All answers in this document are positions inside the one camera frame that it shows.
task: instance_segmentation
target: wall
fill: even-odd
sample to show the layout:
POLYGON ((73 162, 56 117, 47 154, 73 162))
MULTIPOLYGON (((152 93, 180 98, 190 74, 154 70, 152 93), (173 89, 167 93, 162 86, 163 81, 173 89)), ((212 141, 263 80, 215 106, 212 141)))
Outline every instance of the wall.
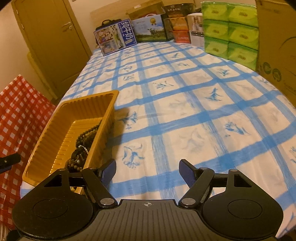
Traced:
POLYGON ((80 28, 84 34, 84 37, 91 49, 93 51, 96 48, 96 40, 94 36, 94 30, 98 26, 94 26, 91 18, 90 12, 95 9, 101 8, 109 3, 116 2, 116 0, 76 0, 72 2, 69 0, 75 17, 80 25, 80 28))
POLYGON ((49 100, 44 87, 27 59, 29 49, 9 3, 0 11, 0 92, 19 74, 49 100))

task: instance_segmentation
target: green tissue pack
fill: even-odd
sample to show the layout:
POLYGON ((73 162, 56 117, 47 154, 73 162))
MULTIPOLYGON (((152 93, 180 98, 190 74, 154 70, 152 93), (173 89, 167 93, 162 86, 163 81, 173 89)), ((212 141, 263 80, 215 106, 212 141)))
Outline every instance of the green tissue pack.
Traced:
POLYGON ((229 3, 228 10, 228 20, 230 22, 258 27, 257 8, 255 6, 239 3, 229 3))
POLYGON ((228 42, 205 37, 205 52, 227 59, 228 42))
POLYGON ((258 50, 259 30, 258 28, 229 23, 229 41, 258 50))
POLYGON ((256 71, 258 51, 232 42, 228 44, 228 59, 256 71))
POLYGON ((228 5, 225 2, 202 2, 203 19, 228 21, 228 5))
POLYGON ((228 41, 228 22, 204 20, 203 29, 206 37, 228 41))

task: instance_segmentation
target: metal screw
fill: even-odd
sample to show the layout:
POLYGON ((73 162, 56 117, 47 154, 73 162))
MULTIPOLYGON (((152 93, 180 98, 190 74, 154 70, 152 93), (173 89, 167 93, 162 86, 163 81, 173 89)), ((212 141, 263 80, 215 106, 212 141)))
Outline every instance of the metal screw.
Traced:
POLYGON ((106 197, 106 198, 101 199, 100 203, 105 206, 109 206, 109 205, 112 205, 113 203, 115 203, 115 201, 112 198, 106 197))
POLYGON ((195 203, 195 200, 193 198, 183 198, 181 200, 181 203, 183 203, 184 205, 193 205, 195 203))

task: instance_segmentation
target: blue plaid bedsheet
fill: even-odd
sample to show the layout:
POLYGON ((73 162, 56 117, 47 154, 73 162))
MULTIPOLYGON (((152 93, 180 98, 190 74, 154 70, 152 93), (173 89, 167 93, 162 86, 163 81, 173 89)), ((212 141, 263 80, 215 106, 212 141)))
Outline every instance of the blue plaid bedsheet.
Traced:
MULTIPOLYGON (((118 201, 178 201, 188 190, 184 158, 257 183, 284 210, 278 237, 296 225, 296 110, 267 80, 190 44, 142 43, 106 57, 95 51, 62 100, 115 89, 107 147, 118 201)), ((21 195, 31 188, 23 183, 21 195)))

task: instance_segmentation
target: bag handle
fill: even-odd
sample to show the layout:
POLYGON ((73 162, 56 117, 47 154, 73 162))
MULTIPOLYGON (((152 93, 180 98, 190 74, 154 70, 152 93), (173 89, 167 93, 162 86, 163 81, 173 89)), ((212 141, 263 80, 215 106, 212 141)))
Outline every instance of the bag handle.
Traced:
POLYGON ((106 20, 104 20, 104 21, 102 22, 102 26, 104 25, 104 22, 106 22, 106 21, 109 21, 109 22, 111 22, 111 20, 110 20, 110 19, 106 19, 106 20))

